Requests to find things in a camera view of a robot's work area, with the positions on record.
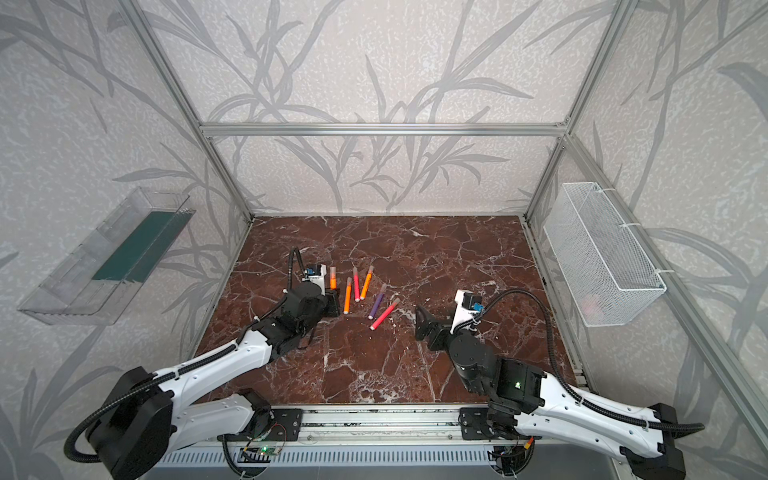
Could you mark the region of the purple marker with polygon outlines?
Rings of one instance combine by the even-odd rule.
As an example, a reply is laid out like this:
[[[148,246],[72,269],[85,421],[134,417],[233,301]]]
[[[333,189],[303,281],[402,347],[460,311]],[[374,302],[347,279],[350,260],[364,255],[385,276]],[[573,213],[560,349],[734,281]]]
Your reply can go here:
[[[387,290],[387,284],[384,283],[384,284],[382,284],[380,286],[379,291],[378,291],[378,293],[377,293],[377,295],[375,297],[373,306],[372,306],[372,308],[371,308],[371,310],[369,312],[369,315],[368,315],[368,319],[369,320],[374,320],[376,318],[376,314],[377,314],[378,310],[380,309],[380,306],[381,306],[381,304],[383,302],[383,299],[385,297],[386,290]]]

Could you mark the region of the orange highlighter marker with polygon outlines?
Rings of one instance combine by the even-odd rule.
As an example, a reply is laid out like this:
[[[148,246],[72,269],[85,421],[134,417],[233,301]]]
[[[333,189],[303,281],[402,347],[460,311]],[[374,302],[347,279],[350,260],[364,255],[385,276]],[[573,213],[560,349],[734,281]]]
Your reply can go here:
[[[374,266],[371,265],[371,266],[369,266],[369,268],[367,270],[367,273],[366,273],[366,276],[365,276],[365,279],[364,279],[364,283],[363,283],[363,286],[362,286],[362,289],[361,289],[361,292],[360,292],[359,298],[360,298],[361,301],[366,299],[366,297],[368,296],[368,292],[369,292],[370,285],[371,285],[372,278],[373,278],[373,272],[374,272]]]

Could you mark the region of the pink red marker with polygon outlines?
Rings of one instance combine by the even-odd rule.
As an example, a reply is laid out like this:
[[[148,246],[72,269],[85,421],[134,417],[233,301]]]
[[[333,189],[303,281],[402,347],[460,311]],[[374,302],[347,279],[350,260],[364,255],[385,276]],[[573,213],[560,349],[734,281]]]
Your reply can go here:
[[[389,305],[384,312],[370,325],[370,330],[377,330],[381,324],[396,310],[400,301],[395,299],[391,305]]]

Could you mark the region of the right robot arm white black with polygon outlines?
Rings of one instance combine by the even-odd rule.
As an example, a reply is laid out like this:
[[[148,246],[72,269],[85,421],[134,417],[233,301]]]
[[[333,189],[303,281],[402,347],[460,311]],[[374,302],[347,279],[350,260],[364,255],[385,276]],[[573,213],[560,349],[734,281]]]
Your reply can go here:
[[[678,423],[672,406],[632,406],[578,389],[553,373],[496,355],[421,306],[415,309],[415,337],[445,352],[466,390],[486,398],[484,431],[491,437],[552,438],[624,461],[640,479],[685,478],[675,441],[703,427]]]

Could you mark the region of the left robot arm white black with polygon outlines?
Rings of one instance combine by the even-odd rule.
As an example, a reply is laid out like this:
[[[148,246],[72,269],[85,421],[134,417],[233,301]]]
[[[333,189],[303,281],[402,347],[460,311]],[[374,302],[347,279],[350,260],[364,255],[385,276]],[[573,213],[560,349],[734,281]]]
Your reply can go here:
[[[126,372],[103,405],[68,435],[65,457],[100,463],[114,479],[138,479],[170,452],[266,426],[270,406],[251,389],[221,400],[201,399],[298,349],[321,320],[338,314],[337,291],[303,281],[237,339],[173,367]]]

